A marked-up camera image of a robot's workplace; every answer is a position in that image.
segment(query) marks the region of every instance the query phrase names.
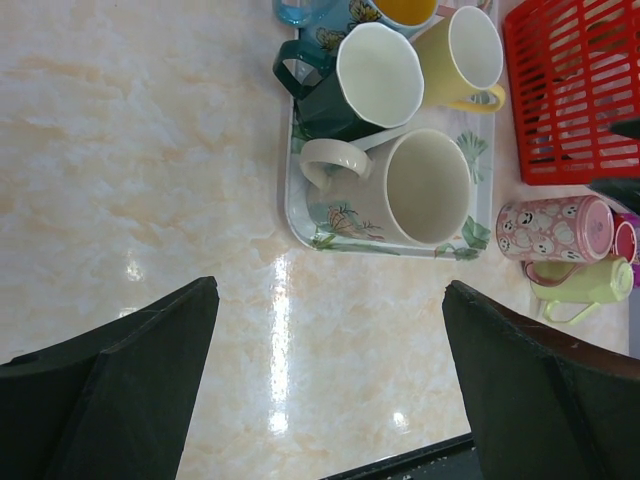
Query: blue mug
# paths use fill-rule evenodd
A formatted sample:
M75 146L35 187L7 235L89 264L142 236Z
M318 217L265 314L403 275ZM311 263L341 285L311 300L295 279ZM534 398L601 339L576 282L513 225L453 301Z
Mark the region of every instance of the blue mug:
M422 0L432 4L431 11L417 19L420 23L406 25L388 17L375 0L301 0L299 7L287 5L286 0L273 0L273 11L287 25L302 28L300 39L315 43L322 50L335 53L340 42L356 25L380 22L407 38L425 28L435 17L438 0Z

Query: red basket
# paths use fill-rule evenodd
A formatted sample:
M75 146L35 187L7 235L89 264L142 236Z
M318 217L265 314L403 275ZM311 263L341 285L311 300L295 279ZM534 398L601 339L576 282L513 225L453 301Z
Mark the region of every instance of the red basket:
M525 0L504 22L522 179L640 177L640 0Z

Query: pink patterned cup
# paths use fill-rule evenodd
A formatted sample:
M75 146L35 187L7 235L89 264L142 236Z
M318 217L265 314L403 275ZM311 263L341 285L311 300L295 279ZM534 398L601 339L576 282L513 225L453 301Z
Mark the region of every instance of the pink patterned cup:
M532 282L556 286L609 253L613 215L595 195L508 203L498 215L496 237L507 258L525 262L525 273ZM576 265L562 278L550 280L534 271L535 261Z

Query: tray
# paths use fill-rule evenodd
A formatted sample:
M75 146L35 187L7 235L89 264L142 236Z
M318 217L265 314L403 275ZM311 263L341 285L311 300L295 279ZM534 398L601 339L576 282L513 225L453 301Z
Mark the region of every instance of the tray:
M476 5L478 2L458 0L447 3L454 7L461 7ZM495 24L497 2L489 0L483 8ZM296 62L294 72L297 78L304 79L310 73L310 68L302 62ZM492 98L489 94L479 94L474 95L472 100L476 103L489 103ZM304 245L315 250L328 252L373 253L448 260L475 260L486 250L493 226L491 200L493 193L494 115L472 114L446 107L420 109L411 122L403 127L351 142L362 149L367 149L414 128L429 127L449 135L463 151L469 164L473 182L467 222L448 243L434 247L407 247L340 237L316 227L307 211L306 193L309 182L304 178L298 166L298 154L307 139L296 125L293 99L290 111L284 210L291 231Z

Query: marble table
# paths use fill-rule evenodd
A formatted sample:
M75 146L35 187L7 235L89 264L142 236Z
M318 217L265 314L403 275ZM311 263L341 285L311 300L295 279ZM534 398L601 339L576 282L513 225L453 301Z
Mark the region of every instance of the marble table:
M455 263L296 242L270 72L292 31L268 0L25 0L1 18L0 361L214 275L179 479L314 479L469 430L444 288L535 315L529 285L495 243ZM519 182L509 106L495 171L496 211L566 193ZM624 353L627 317L621 303L566 330Z

